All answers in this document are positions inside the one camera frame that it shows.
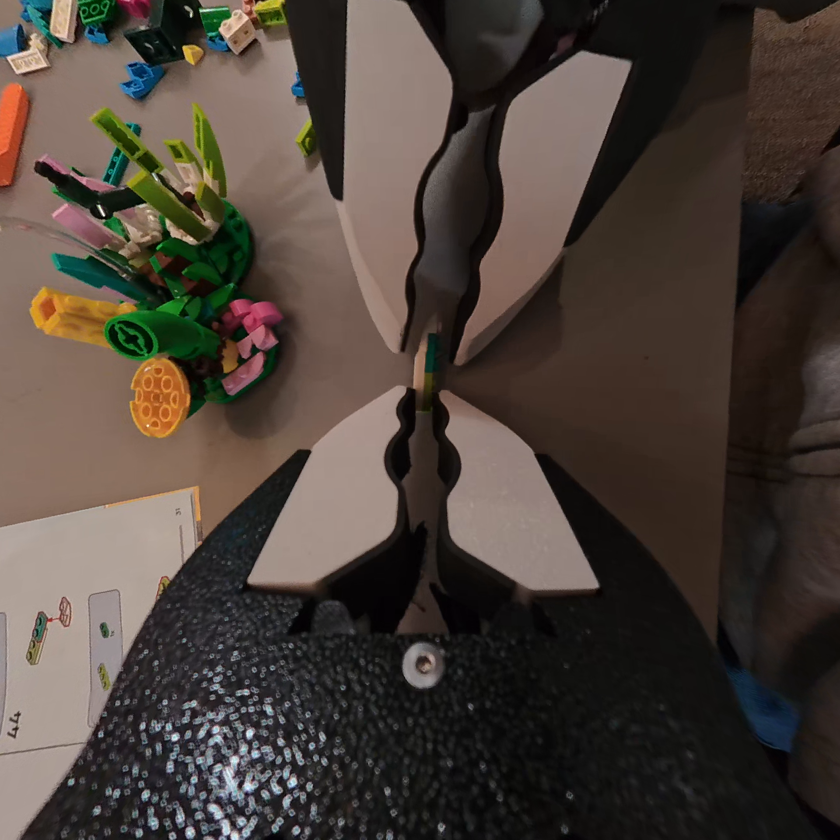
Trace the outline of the clear curved lego piece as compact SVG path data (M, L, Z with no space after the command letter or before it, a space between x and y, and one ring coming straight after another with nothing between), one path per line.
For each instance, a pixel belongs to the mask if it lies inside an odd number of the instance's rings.
M1 216L2 231L15 230L19 233L30 233L39 235L41 237L49 238L64 245L75 245L79 249L83 249L87 254L98 262L111 268L122 280L129 283L133 287L142 290L143 294L156 295L156 286L143 274L133 271L128 264L120 262L120 255L106 249L98 249L89 243L81 240L73 234L59 231L54 227L45 224L37 223L21 217Z

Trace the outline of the lego plant model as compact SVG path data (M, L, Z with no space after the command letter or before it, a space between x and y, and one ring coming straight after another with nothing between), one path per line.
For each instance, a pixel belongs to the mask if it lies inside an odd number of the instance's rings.
M36 328L110 349L138 365L129 411L148 438L172 436L205 405L251 392L277 365L277 305L243 291L255 256L205 111L192 105L193 145L166 140L174 169L109 108L91 122L136 167L126 182L91 179L48 156L35 173L63 203L52 217L87 254L51 256L63 275L118 301L41 288Z

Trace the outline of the pile of loose lego pieces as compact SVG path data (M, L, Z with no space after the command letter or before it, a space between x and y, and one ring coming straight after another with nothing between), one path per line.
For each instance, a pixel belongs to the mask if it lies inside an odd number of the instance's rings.
M239 2L205 6L197 1L23 1L20 24L2 28L1 56L19 76L48 69L49 49L75 42L81 32L107 46L121 15L136 22L122 36L137 60L127 64L121 90L146 98L163 78L164 67L185 61L196 66L209 49L240 55L256 42L256 31L287 26L287 2Z

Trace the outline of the person's grey sweatshirt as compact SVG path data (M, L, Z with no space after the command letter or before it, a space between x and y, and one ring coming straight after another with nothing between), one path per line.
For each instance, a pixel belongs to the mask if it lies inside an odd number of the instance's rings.
M766 748L838 838L838 136L787 204L742 208L719 589L722 653L801 709Z

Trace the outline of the orange lego piece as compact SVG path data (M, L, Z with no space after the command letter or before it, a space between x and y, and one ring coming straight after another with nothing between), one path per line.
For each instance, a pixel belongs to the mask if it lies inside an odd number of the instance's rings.
M1 97L1 187L14 183L29 110L25 89L18 83L6 85Z

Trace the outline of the lego instruction booklet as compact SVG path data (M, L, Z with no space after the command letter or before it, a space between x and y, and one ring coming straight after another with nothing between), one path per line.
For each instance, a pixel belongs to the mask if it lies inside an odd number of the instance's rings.
M198 488L1 529L1 753L82 744L202 540Z

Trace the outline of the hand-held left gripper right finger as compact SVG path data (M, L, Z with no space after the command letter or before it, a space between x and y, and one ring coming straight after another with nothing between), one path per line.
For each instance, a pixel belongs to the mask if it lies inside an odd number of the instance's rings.
M444 441L457 456L448 536L467 568L513 595L591 594L599 582L532 448L450 391Z

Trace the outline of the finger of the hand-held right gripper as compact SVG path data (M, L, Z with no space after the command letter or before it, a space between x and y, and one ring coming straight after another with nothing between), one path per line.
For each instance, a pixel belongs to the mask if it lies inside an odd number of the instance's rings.
M423 194L445 145L454 80L439 39L408 2L351 1L346 17L343 196L353 272L386 348L403 352Z
M632 61L578 51L517 92L500 126L500 222L478 265L478 297L453 342L465 365L560 262Z

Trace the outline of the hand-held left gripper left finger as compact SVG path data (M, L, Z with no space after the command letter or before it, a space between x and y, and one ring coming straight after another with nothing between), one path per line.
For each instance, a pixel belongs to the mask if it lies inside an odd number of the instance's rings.
M404 386L368 402L312 447L248 585L269 592L314 594L396 530L399 490L385 452L403 427Z

